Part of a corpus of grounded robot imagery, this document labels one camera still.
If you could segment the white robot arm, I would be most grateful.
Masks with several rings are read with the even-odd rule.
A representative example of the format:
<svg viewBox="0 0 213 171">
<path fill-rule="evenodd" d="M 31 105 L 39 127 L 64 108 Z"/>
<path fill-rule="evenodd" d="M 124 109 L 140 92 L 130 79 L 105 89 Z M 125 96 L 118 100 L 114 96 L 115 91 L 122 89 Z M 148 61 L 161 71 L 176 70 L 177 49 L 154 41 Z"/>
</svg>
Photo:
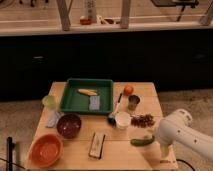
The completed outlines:
<svg viewBox="0 0 213 171">
<path fill-rule="evenodd" d="M 192 129 L 192 121 L 187 110 L 177 109 L 160 120 L 154 137 L 165 151 L 176 141 L 213 162 L 213 137 Z"/>
</svg>

